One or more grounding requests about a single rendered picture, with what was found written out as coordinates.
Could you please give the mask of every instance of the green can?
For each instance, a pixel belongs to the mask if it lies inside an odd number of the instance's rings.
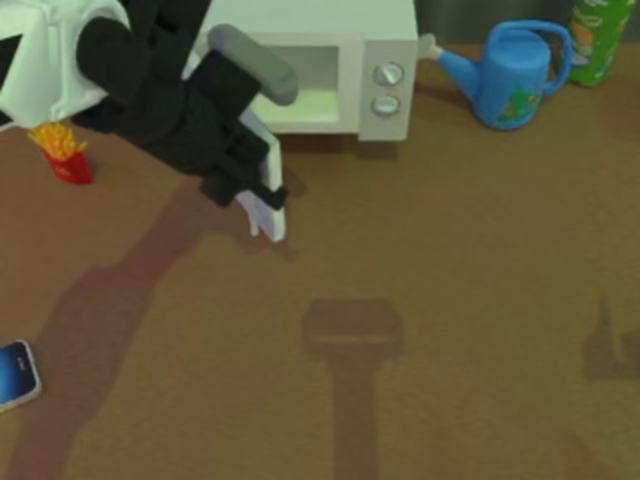
[[[576,0],[569,20],[569,80],[585,87],[605,78],[636,0]]]

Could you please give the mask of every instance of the watering can spout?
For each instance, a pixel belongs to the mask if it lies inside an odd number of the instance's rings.
[[[419,58],[431,59],[440,65],[451,80],[458,86],[465,97],[473,102],[478,92],[480,75],[478,67],[468,58],[448,52],[436,44],[431,34],[420,37]]]

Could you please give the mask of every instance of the french fries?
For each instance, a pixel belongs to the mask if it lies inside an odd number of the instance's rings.
[[[60,123],[45,123],[28,133],[28,136],[54,160],[64,162],[87,148],[87,142],[77,145],[73,131]]]

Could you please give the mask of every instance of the white microwave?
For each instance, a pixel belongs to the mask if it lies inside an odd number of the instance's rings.
[[[213,0],[202,32],[230,24],[297,72],[287,107],[259,95],[251,110],[275,134],[407,137],[418,58],[414,0]],[[206,35],[194,47],[206,54]]]

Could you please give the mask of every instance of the white spout tip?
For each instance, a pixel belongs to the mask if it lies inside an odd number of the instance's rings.
[[[436,44],[436,37],[431,33],[421,35],[418,40],[418,59],[438,60],[442,55],[442,48]]]

